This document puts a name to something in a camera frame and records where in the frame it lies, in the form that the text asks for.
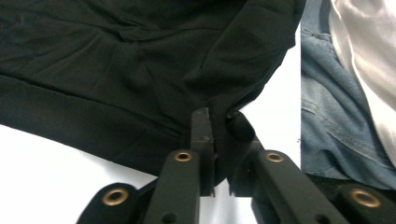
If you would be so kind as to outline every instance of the hole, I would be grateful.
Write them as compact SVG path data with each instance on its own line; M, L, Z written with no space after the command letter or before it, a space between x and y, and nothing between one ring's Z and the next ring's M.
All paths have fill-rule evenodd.
M176 220L177 220L177 215L175 213L168 212L163 214L163 219L162 219L163 223L175 223Z
M271 152L267 154L267 160L268 161L273 161L273 162L282 162L283 157L281 157L279 154Z
M192 155L187 152L180 152L175 156L175 160L177 161L190 161L191 159L192 159Z
M128 191L123 188L109 190L102 198L102 202L108 206L119 205L128 198Z
M366 207L379 207L381 202L370 192L362 189L353 189L350 195L355 202L364 205Z
M330 220L326 216L323 216L323 215L316 215L315 221L318 224L331 224Z

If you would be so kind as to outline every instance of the metal grommet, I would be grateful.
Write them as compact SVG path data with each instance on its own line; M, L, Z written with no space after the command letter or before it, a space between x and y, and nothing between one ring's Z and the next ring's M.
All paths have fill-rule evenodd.
M109 190L102 198L102 202L108 206L119 205L128 198L128 191L124 188Z
M282 162L283 161L283 157L275 152L268 153L266 158L268 161L273 161L273 162Z
M188 152L180 152L175 156L175 160L177 161L190 161L192 159L192 155Z
M350 192L350 196L355 202L366 207L375 208L381 206L381 202L372 193L362 189L353 189Z

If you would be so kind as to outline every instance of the black cloth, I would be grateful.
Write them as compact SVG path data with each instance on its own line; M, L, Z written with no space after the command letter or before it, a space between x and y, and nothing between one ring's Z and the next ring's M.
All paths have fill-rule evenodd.
M189 148L191 112L209 107L219 183L249 144L232 135L227 114L280 66L303 8L1 0L0 123L157 175L170 151Z

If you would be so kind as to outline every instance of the blue jeans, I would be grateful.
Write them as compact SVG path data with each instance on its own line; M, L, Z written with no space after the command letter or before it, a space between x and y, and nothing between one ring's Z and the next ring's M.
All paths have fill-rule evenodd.
M333 49L329 12L330 0L308 0L302 18L302 170L396 189L364 92Z

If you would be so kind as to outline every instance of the black plastic part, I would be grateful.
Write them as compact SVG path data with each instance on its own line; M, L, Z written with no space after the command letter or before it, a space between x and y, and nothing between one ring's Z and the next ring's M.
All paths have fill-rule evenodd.
M166 159L144 224L197 224L199 217L199 155L172 152Z
M126 195L126 199L120 204L105 204L104 197L113 189L122 189L122 192ZM117 197L120 197L120 195L115 192L109 199L116 201ZM92 198L84 212L79 217L78 224L136 223L140 217L138 197L138 190L131 185L116 183L106 186L99 190L99 192Z
M335 203L350 223L396 223L396 205L372 188L343 185L337 190Z
M191 150L201 159L201 196L210 196L215 185L215 149L207 108L198 109L191 115Z
M265 150L258 157L255 173L281 223L348 223L286 154Z

